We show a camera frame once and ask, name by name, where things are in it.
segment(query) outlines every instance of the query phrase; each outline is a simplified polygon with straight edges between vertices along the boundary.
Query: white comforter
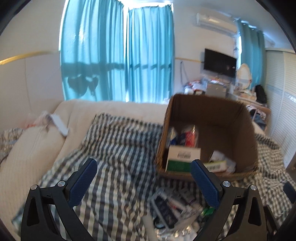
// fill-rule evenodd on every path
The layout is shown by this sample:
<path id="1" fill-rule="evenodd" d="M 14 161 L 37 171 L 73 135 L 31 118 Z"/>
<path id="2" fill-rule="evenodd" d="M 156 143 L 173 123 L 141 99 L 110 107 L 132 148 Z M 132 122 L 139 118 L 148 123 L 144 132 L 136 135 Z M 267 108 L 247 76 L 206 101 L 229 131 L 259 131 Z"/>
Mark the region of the white comforter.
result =
<path id="1" fill-rule="evenodd" d="M 62 102 L 55 111 L 70 129 L 66 138 L 54 126 L 26 130 L 0 166 L 0 219 L 13 237 L 20 240 L 11 219 L 26 200 L 31 185 L 38 183 L 56 160 L 79 146 L 96 114 L 105 112 L 162 124 L 166 107 L 148 103 L 70 100 Z M 255 132 L 263 133 L 253 124 Z"/>

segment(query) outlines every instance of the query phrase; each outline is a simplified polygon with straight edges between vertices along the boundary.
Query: black backpack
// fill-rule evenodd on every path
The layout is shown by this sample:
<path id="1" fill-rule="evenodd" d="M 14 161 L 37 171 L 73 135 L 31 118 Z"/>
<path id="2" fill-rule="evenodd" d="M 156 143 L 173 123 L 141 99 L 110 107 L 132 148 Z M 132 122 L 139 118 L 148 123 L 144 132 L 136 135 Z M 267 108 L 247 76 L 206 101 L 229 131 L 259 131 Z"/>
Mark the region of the black backpack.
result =
<path id="1" fill-rule="evenodd" d="M 267 103 L 267 97 L 266 97 L 266 94 L 265 94 L 265 91 L 264 91 L 262 85 L 256 85 L 255 92 L 256 92 L 256 96 L 257 96 L 256 101 L 261 103 L 261 104 L 266 104 Z"/>

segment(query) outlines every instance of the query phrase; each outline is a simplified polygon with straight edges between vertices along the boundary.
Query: closet door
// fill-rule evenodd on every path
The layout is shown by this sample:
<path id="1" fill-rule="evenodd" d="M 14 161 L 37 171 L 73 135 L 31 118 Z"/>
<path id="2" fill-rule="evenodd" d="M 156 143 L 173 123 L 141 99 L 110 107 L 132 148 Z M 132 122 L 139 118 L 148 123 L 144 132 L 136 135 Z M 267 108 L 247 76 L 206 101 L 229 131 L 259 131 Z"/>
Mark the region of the closet door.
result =
<path id="1" fill-rule="evenodd" d="M 271 137 L 281 145 L 284 165 L 287 167 L 296 151 L 296 55 L 283 52 L 283 56 L 284 92 Z"/>
<path id="2" fill-rule="evenodd" d="M 268 120 L 267 134 L 272 136 L 281 111 L 284 90 L 284 54 L 282 51 L 266 52 L 265 91 L 271 117 Z"/>

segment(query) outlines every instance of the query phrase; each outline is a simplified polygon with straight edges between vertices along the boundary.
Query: wall-mounted tv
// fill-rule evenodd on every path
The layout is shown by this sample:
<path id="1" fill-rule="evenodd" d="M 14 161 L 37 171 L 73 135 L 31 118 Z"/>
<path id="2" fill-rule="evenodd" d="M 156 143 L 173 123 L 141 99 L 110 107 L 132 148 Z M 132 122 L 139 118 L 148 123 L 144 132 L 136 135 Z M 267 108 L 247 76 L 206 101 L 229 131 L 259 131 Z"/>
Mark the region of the wall-mounted tv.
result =
<path id="1" fill-rule="evenodd" d="M 229 77 L 235 77 L 236 65 L 236 58 L 205 49 L 204 69 Z"/>

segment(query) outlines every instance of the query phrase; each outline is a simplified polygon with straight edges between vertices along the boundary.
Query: white box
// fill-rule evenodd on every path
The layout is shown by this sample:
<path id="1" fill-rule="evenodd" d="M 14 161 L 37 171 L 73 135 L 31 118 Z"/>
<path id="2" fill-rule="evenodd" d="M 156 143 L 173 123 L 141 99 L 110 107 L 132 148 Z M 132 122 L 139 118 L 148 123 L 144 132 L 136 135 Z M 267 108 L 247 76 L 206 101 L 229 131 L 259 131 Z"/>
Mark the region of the white box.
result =
<path id="1" fill-rule="evenodd" d="M 226 161 L 214 161 L 203 164 L 205 165 L 206 169 L 209 170 L 209 172 L 224 172 L 227 170 Z"/>
<path id="2" fill-rule="evenodd" d="M 200 159 L 200 148 L 171 145 L 165 171 L 190 172 L 190 163 L 195 159 Z"/>

